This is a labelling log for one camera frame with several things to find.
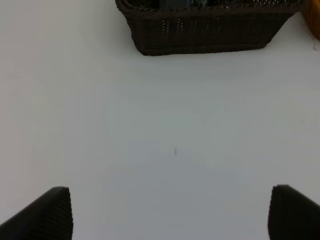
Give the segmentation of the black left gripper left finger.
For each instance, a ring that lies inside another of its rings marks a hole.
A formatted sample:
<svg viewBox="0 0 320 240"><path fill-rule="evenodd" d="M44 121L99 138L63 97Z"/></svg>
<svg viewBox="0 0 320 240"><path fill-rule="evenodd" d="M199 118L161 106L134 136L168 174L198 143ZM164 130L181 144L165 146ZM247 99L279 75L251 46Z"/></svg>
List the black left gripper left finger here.
<svg viewBox="0 0 320 240"><path fill-rule="evenodd" d="M71 240L70 189L56 186L0 225L2 240Z"/></svg>

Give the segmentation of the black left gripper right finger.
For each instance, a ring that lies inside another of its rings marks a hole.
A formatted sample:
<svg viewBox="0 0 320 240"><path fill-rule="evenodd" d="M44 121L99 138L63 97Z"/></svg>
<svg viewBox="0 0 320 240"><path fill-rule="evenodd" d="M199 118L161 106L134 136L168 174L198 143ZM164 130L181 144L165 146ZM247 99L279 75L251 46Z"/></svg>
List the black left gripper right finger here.
<svg viewBox="0 0 320 240"><path fill-rule="evenodd" d="M289 185L272 188L268 221L271 240L318 240L320 205Z"/></svg>

